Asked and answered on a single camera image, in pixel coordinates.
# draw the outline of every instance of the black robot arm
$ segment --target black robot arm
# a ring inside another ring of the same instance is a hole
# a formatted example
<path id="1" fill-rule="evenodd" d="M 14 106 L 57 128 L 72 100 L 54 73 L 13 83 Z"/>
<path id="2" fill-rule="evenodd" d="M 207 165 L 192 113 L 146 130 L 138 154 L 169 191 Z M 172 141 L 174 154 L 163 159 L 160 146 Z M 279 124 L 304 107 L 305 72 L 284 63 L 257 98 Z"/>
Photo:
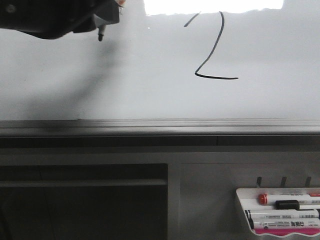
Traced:
<path id="1" fill-rule="evenodd" d="M 105 25 L 118 22 L 115 0 L 0 0 L 0 28 L 41 39 L 99 28 L 101 41 Z"/>

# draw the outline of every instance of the white plastic tray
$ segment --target white plastic tray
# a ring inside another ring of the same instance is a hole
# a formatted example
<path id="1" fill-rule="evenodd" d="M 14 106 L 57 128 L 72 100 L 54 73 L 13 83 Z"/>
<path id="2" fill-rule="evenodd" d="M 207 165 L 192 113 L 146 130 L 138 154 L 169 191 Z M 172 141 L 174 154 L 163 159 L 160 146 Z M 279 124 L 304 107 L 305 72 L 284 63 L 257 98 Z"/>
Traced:
<path id="1" fill-rule="evenodd" d="M 250 228 L 249 221 L 246 217 L 245 210 L 269 210 L 273 206 L 260 205 L 258 202 L 259 194 L 308 194 L 319 193 L 320 188 L 238 188 L 236 190 L 236 206 L 241 219 L 241 224 L 247 233 L 247 240 L 320 240 L 320 233 L 315 235 L 305 235 L 302 233 L 290 233 L 285 236 L 276 236 L 270 233 L 256 234 Z"/>

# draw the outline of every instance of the metal ledge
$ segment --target metal ledge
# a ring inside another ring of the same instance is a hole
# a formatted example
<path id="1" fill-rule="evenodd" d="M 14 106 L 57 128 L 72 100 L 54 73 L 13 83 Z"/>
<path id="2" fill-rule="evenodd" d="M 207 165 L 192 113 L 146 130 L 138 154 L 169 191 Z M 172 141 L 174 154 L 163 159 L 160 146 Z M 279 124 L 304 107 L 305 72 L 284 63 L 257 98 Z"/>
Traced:
<path id="1" fill-rule="evenodd" d="M 320 120 L 142 119 L 0 121 L 0 137 L 318 135 Z"/>
<path id="2" fill-rule="evenodd" d="M 166 186 L 164 179 L 0 181 L 0 188 Z"/>

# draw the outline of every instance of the black marker cap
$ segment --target black marker cap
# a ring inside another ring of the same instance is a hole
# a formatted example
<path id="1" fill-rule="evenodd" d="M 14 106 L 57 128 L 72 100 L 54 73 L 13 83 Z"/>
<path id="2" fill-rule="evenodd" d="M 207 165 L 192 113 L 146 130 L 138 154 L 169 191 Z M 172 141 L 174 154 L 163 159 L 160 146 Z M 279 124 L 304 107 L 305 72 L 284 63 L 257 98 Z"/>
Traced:
<path id="1" fill-rule="evenodd" d="M 284 209 L 300 209 L 300 204 L 298 200 L 279 200 L 275 201 L 275 208 L 278 210 L 284 210 Z"/>

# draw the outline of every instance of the white whiteboard surface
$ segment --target white whiteboard surface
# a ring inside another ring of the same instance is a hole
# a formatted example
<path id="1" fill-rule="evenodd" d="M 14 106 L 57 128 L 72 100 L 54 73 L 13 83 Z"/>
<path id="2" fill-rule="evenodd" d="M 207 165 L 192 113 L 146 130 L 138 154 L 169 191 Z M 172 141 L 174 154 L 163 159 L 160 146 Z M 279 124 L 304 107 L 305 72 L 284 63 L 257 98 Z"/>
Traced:
<path id="1" fill-rule="evenodd" d="M 0 30 L 0 121 L 320 119 L 320 1 L 224 12 L 200 72 L 233 81 L 194 75 L 221 17 L 184 27 L 193 15 L 147 15 L 143 0 L 127 0 L 102 43 L 97 32 Z"/>

